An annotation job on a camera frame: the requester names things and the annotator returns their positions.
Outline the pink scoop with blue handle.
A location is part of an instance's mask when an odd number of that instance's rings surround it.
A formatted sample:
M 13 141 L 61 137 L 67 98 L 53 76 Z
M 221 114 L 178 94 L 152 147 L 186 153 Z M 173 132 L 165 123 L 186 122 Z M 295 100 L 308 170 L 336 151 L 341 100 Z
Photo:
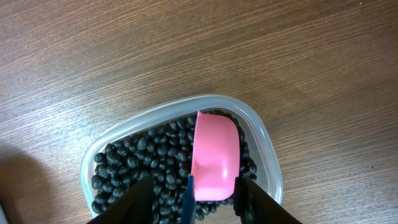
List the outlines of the pink scoop with blue handle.
M 232 196 L 239 176 L 240 143 L 236 125 L 227 117 L 197 112 L 191 175 L 182 199 L 182 223 L 194 223 L 198 201 Z

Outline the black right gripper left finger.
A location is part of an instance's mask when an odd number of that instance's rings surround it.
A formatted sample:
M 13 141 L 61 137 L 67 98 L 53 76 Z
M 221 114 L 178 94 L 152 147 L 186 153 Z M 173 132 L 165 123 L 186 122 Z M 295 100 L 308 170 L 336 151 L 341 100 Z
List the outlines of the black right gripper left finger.
M 153 203 L 154 176 L 147 175 L 88 224 L 150 224 Z

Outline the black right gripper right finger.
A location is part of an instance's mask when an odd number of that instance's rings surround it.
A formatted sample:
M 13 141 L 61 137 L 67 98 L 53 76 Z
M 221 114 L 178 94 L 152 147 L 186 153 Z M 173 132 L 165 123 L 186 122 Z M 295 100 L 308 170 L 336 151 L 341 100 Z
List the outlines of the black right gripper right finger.
M 242 224 L 302 224 L 249 177 L 237 177 L 233 209 Z

